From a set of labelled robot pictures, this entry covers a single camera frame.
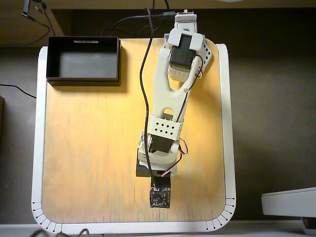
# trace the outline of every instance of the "black cable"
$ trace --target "black cable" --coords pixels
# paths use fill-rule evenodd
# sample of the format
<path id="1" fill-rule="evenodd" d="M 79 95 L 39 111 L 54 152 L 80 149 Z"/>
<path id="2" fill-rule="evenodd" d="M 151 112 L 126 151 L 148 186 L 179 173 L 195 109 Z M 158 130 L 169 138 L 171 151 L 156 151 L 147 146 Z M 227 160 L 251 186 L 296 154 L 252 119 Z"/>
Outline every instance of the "black cable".
<path id="1" fill-rule="evenodd" d="M 157 22 L 157 21 L 159 21 L 159 20 L 162 20 L 162 23 L 161 23 L 158 27 L 156 27 L 156 28 L 154 29 L 154 32 L 155 32 L 156 30 L 158 30 L 158 29 L 163 25 L 163 23 L 164 23 L 164 17 L 158 18 L 157 20 L 153 21 L 153 23 L 155 23 L 155 22 Z M 145 25 L 145 26 L 143 26 L 142 28 L 140 28 L 140 29 L 136 32 L 135 36 L 136 36 L 136 37 L 139 36 L 139 33 L 142 32 L 144 29 L 146 29 L 146 28 L 148 28 L 148 27 L 150 27 L 150 24 Z"/>
<path id="2" fill-rule="evenodd" d="M 169 10 L 169 9 L 170 9 L 170 7 L 169 7 L 168 0 L 164 0 L 164 2 L 166 3 L 166 7 L 167 7 L 167 9 Z"/>
<path id="3" fill-rule="evenodd" d="M 47 20 L 48 20 L 48 23 L 49 23 L 50 28 L 51 28 L 51 30 L 52 30 L 52 32 L 53 32 L 53 35 L 56 36 L 55 31 L 54 31 L 54 28 L 53 28 L 53 26 L 52 26 L 52 24 L 51 24 L 51 22 L 50 22 L 50 19 L 49 19 L 47 13 L 46 13 L 46 9 L 45 9 L 45 8 L 43 8 L 43 12 L 44 12 L 44 14 L 45 14 L 45 16 L 46 16 L 46 18 L 47 18 Z"/>
<path id="4" fill-rule="evenodd" d="M 26 95 L 28 95 L 28 96 L 30 96 L 30 97 L 35 98 L 35 99 L 36 99 L 36 96 L 33 96 L 33 95 L 31 95 L 31 94 L 29 94 L 29 93 L 25 92 L 24 90 L 22 90 L 21 88 L 19 88 L 19 87 L 18 87 L 18 86 L 16 86 L 16 85 L 10 85 L 10 84 L 0 84 L 0 86 L 15 87 L 15 88 L 19 89 L 20 91 L 22 91 L 24 94 L 26 94 Z"/>
<path id="5" fill-rule="evenodd" d="M 101 36 L 103 36 L 104 32 L 106 31 L 110 31 L 112 28 L 104 28 L 101 32 Z M 127 36 L 131 36 L 131 37 L 135 37 L 135 34 L 134 33 L 130 33 L 130 32 L 126 32 L 126 31 L 121 31 L 121 30 L 117 30 L 117 29 L 114 29 L 113 31 L 117 31 L 117 32 L 120 32 L 122 34 L 125 34 Z"/>
<path id="6" fill-rule="evenodd" d="M 38 236 L 39 234 L 43 234 L 45 237 L 50 237 L 49 234 L 48 234 L 45 230 L 37 230 L 37 231 L 34 231 L 34 233 L 31 234 L 30 237 L 36 237 L 36 236 Z"/>
<path id="7" fill-rule="evenodd" d="M 162 16 L 173 16 L 173 15 L 175 15 L 174 12 L 164 12 L 163 14 L 151 15 L 151 17 L 162 17 Z M 114 29 L 116 28 L 116 26 L 118 26 L 123 21 L 130 20 L 130 19 L 141 19 L 141 18 L 147 18 L 147 17 L 148 17 L 147 15 L 128 16 L 128 17 L 125 17 L 123 19 L 116 21 L 110 30 L 109 36 L 111 36 L 111 34 L 114 31 Z"/>
<path id="8" fill-rule="evenodd" d="M 140 87 L 141 87 L 141 89 L 142 89 L 143 96 L 144 96 L 144 100 L 145 100 L 145 104 L 146 104 L 146 117 L 145 117 L 145 128 L 144 128 L 145 155 L 146 155 L 146 160 L 147 160 L 148 169 L 149 169 L 150 175 L 151 175 L 151 177 L 152 177 L 153 184 L 155 185 L 155 177 L 154 177 L 154 174 L 153 174 L 153 171 L 152 171 L 152 167 L 151 167 L 151 165 L 150 165 L 149 154 L 148 154 L 148 142 L 147 142 L 147 128 L 148 128 L 148 118 L 149 118 L 149 104 L 148 104 L 148 100 L 147 100 L 147 96 L 146 96 L 145 89 L 144 89 L 144 84 L 143 84 L 143 69 L 144 69 L 144 66 L 145 66 L 145 62 L 146 62 L 146 59 L 147 59 L 147 55 L 148 55 L 150 46 L 151 46 L 152 41 L 153 41 L 153 37 L 154 37 L 154 26 L 153 26 L 153 23 L 152 23 L 152 16 L 151 16 L 151 13 L 150 13 L 150 11 L 148 10 L 148 8 L 146 8 L 146 10 L 147 10 L 147 12 L 148 12 L 149 24 L 150 24 L 150 27 L 151 27 L 151 30 L 152 30 L 152 34 L 151 34 L 151 36 L 150 36 L 150 39 L 149 39 L 149 42 L 148 42 L 148 46 L 147 46 L 147 49 L 146 49 L 146 53 L 145 53 L 145 56 L 144 56 L 144 59 L 143 59 L 143 62 L 142 62 L 142 66 L 141 66 L 141 68 L 140 68 L 139 81 L 140 81 Z"/>
<path id="9" fill-rule="evenodd" d="M 33 44 L 33 43 L 36 43 L 36 42 L 40 41 L 40 40 L 43 39 L 45 36 L 47 36 L 48 33 L 50 32 L 49 26 L 48 26 L 48 25 L 45 25 L 45 24 L 43 24 L 43 23 L 41 23 L 41 22 L 38 22 L 37 20 L 34 20 L 34 22 L 37 23 L 37 24 L 39 24 L 39 25 L 41 25 L 41 26 L 44 26 L 44 27 L 47 28 L 47 32 L 46 32 L 43 36 L 41 36 L 41 37 L 38 38 L 37 40 L 35 40 L 35 41 L 33 41 L 33 42 L 30 42 L 30 43 L 25 43 L 25 44 L 0 44 L 0 47 L 23 47 L 23 46 L 28 46 L 28 45 L 31 45 L 31 44 Z"/>

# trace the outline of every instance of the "black box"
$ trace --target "black box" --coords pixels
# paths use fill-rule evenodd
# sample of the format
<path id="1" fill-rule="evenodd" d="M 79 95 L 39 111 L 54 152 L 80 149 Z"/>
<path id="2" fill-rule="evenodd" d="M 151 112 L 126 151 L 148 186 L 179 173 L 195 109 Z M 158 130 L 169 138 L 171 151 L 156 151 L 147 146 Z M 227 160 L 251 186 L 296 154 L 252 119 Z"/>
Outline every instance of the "black box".
<path id="1" fill-rule="evenodd" d="M 49 37 L 46 77 L 51 85 L 119 86 L 117 37 Z"/>

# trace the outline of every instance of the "white plastic edge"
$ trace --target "white plastic edge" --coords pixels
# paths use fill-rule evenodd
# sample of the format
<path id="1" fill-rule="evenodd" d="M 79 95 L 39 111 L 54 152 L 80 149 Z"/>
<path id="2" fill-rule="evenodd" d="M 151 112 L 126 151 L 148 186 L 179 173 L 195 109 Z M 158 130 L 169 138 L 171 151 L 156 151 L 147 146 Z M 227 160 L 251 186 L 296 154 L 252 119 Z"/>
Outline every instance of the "white plastic edge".
<path id="1" fill-rule="evenodd" d="M 235 164 L 233 148 L 232 112 L 228 52 L 224 44 L 216 45 L 220 58 L 220 92 L 222 104 L 223 155 L 225 173 L 226 202 L 223 212 L 209 221 L 195 222 L 124 222 L 124 223 L 55 223 L 42 208 L 42 178 L 44 160 L 45 113 L 46 113 L 46 60 L 47 46 L 39 52 L 37 103 L 34 140 L 34 163 L 31 207 L 36 222 L 52 233 L 78 234 L 89 229 L 91 234 L 131 234 L 131 233 L 187 233 L 211 232 L 225 226 L 236 208 Z"/>

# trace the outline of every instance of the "plywood surface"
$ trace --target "plywood surface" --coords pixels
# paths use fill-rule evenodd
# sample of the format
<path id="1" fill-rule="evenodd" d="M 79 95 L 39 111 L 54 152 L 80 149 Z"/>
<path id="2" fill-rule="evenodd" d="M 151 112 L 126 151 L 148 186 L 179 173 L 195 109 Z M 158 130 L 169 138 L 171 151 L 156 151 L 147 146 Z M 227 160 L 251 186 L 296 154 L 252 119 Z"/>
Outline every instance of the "plywood surface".
<path id="1" fill-rule="evenodd" d="M 171 179 L 171 208 L 149 207 L 150 178 L 136 177 L 145 103 L 139 69 L 147 39 L 123 39 L 120 87 L 47 86 L 42 204 L 57 223 L 197 221 L 216 218 L 225 203 L 216 46 L 193 87 L 181 137 L 189 154 Z M 153 106 L 153 75 L 163 43 L 155 39 L 143 79 Z"/>

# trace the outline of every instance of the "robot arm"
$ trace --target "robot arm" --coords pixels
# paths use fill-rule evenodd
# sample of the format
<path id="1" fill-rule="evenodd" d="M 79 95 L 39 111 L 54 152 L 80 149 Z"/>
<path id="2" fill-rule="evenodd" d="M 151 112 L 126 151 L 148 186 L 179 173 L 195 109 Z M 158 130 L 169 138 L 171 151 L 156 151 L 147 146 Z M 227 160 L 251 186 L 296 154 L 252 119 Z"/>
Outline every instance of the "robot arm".
<path id="1" fill-rule="evenodd" d="M 154 76 L 154 110 L 148 123 L 148 154 L 155 176 L 150 191 L 151 207 L 170 207 L 170 175 L 177 173 L 177 153 L 191 89 L 211 58 L 204 35 L 197 33 L 197 16 L 178 13 L 165 44 L 160 49 Z M 183 82 L 178 90 L 170 87 L 168 75 Z M 165 113 L 171 109 L 173 114 Z M 150 177 L 145 153 L 144 132 L 141 134 L 136 176 Z"/>

